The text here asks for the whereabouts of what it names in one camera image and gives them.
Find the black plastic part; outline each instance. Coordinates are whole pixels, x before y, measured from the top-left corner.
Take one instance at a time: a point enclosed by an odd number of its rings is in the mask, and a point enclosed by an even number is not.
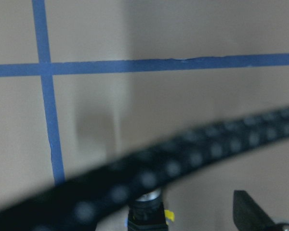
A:
[[[0,211],[0,231],[86,231],[143,194],[285,138],[289,107],[193,128]],[[85,220],[78,216],[83,204]]]
[[[234,192],[233,220],[239,231],[264,231],[275,225],[246,191]]]
[[[133,201],[129,204],[130,213],[133,214],[133,218],[137,221],[151,221],[155,219],[157,212],[162,203],[161,194],[150,201]]]
[[[286,226],[289,227],[289,224],[288,223],[279,223],[279,224],[276,224],[274,226],[267,227],[266,229],[264,229],[264,231],[286,231],[287,230],[287,229],[285,229]]]
[[[166,224],[164,205],[159,203],[157,210],[148,210],[150,219],[137,220],[133,215],[134,209],[130,209],[128,218],[128,231],[168,231]]]

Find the blue painter's tape line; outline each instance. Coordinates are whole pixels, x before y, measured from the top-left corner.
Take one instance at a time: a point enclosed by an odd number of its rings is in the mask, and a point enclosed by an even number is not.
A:
[[[289,65],[289,53],[200,57],[183,60],[147,59],[52,63],[52,68],[54,75],[70,75],[282,65]]]
[[[44,0],[32,0],[35,33],[40,63],[50,63],[47,20]]]
[[[59,127],[57,119],[57,110],[53,89],[52,75],[42,75],[42,91],[45,106],[45,115],[47,123],[48,139],[51,148],[51,160],[53,166],[53,178],[55,185],[65,181],[64,167],[61,155],[61,145],[59,136]]]
[[[60,145],[59,126],[54,96],[52,65],[49,50],[45,2],[32,0],[37,47],[39,54],[39,70],[45,107],[48,139],[51,148],[51,161],[55,185],[65,181],[62,151]]]
[[[1,64],[0,77],[39,76],[39,64]]]

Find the black cable chain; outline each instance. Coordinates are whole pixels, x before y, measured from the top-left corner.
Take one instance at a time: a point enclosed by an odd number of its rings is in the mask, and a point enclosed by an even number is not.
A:
[[[92,231],[142,194],[288,137],[289,107],[191,129],[1,211],[0,231]]]

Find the horizontal blue tape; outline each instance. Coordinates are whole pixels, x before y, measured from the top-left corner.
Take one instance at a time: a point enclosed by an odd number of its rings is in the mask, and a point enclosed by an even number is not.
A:
[[[193,70],[236,67],[287,66],[289,53],[234,55],[225,57],[200,57],[193,59],[146,59],[95,62],[49,63],[50,69],[39,64],[2,64],[0,77],[36,76],[47,73],[53,75],[123,73],[142,71]]]
[[[8,76],[38,76],[39,64],[1,64],[0,77]]]

